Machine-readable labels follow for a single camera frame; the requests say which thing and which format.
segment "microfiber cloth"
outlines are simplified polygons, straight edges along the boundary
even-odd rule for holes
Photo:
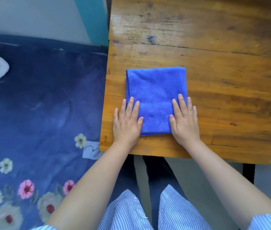
[[[182,67],[127,69],[126,99],[140,101],[139,117],[144,116],[141,135],[169,134],[172,99],[187,99],[186,69]]]

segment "leg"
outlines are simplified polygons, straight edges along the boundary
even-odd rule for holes
[[[151,215],[155,230],[158,229],[160,195],[171,185],[182,197],[187,199],[181,189],[172,169],[164,157],[143,156],[148,175],[149,192],[151,196]]]
[[[140,199],[140,190],[136,180],[135,170],[133,155],[129,154],[118,174],[109,204],[117,199],[126,189],[129,189],[138,199]]]

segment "red flower center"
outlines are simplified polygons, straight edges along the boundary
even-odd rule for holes
[[[68,185],[68,191],[71,191],[72,190],[72,188],[73,188],[73,185]]]
[[[46,207],[46,211],[49,213],[49,214],[52,214],[54,211],[55,211],[55,207],[53,205],[48,205]]]
[[[27,186],[25,186],[25,188],[24,188],[24,193],[28,193],[28,192],[30,192],[30,190],[31,190],[31,186],[32,186],[32,184],[31,184],[31,185],[27,185]]]
[[[13,218],[11,215],[6,216],[6,221],[11,224],[13,222]]]

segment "shirt sleeve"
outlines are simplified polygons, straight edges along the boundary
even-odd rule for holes
[[[271,230],[271,214],[253,217],[247,230]]]
[[[50,225],[43,225],[40,227],[33,228],[31,230],[57,230],[57,229]]]

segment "wood grain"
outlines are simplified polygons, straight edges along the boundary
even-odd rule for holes
[[[126,94],[126,69],[183,66],[198,109],[201,139],[222,158],[271,164],[271,58],[110,41],[100,150],[113,142],[112,118]],[[189,155],[171,135],[141,137],[133,154]]]
[[[271,0],[112,0],[109,39],[271,57]]]

